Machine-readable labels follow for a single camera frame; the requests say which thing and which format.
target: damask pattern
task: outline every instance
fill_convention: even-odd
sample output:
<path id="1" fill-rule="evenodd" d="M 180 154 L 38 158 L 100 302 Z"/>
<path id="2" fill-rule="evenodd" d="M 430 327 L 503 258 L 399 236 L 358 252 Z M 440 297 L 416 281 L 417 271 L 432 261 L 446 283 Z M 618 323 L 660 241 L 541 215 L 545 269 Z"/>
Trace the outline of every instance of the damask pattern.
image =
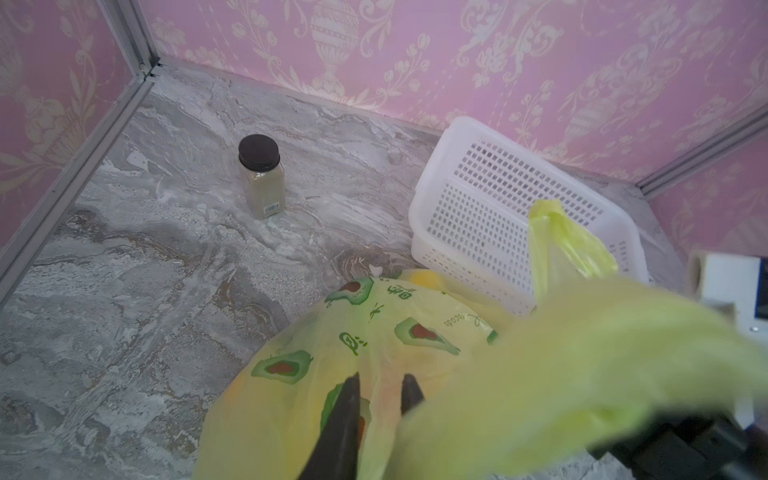
<path id="1" fill-rule="evenodd" d="M 763 0 L 141 0 L 162 55 L 638 181 L 768 103 Z"/>
<path id="2" fill-rule="evenodd" d="M 681 256 L 768 257 L 768 133 L 650 201 Z"/>
<path id="3" fill-rule="evenodd" d="M 96 0 L 0 2 L 0 248 L 130 80 Z"/>

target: white plastic basket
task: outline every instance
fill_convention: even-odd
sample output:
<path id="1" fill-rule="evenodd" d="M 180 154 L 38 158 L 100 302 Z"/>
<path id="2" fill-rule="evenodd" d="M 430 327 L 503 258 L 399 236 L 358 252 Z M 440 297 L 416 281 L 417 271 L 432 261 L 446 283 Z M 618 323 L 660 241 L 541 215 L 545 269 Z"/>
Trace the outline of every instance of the white plastic basket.
<path id="1" fill-rule="evenodd" d="M 416 185 L 408 213 L 413 258 L 525 315 L 535 305 L 528 211 L 540 198 L 560 200 L 608 247 L 624 275 L 648 281 L 626 212 L 470 117 L 443 132 Z"/>

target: gray marble surface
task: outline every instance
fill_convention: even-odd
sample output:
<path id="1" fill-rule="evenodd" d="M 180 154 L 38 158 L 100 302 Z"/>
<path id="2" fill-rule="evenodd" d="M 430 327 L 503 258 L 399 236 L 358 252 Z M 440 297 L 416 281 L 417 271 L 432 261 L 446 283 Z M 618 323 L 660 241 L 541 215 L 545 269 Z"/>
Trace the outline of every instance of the gray marble surface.
<path id="1" fill-rule="evenodd" d="M 238 140 L 274 137 L 285 214 L 252 220 Z M 171 70 L 0 313 L 2 478 L 187 478 L 207 408 L 326 292 L 415 266 L 406 218 L 437 137 Z M 639 191 L 587 179 L 679 260 Z M 581 455 L 528 478 L 630 478 Z"/>

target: plastic bag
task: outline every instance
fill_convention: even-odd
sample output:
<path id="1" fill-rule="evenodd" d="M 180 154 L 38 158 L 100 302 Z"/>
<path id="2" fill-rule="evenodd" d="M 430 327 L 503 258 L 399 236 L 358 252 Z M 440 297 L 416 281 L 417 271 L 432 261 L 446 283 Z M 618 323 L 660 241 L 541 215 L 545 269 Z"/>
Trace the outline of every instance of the plastic bag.
<path id="1" fill-rule="evenodd" d="M 712 310 L 613 275 L 605 247 L 557 204 L 535 204 L 529 243 L 540 301 L 526 319 L 425 270 L 329 295 L 210 409 L 194 479 L 295 480 L 355 372 L 364 480 L 520 475 L 655 409 L 768 393 L 762 349 Z M 400 419 L 405 373 L 426 400 Z"/>

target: white robotic part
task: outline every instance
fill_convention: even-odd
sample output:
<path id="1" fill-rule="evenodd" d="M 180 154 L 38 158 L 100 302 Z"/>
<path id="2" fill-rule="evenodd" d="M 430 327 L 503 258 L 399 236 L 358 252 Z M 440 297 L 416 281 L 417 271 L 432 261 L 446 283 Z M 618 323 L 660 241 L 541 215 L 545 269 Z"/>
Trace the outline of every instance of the white robotic part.
<path id="1" fill-rule="evenodd" d="M 768 349 L 768 319 L 761 305 L 765 299 L 760 295 L 761 290 L 768 289 L 768 285 L 761 285 L 768 283 L 764 280 L 766 268 L 768 260 L 759 257 L 693 252 L 688 283 L 699 302 L 725 314 L 739 333 Z M 742 428 L 751 425 L 755 419 L 752 399 L 737 401 L 733 416 Z"/>

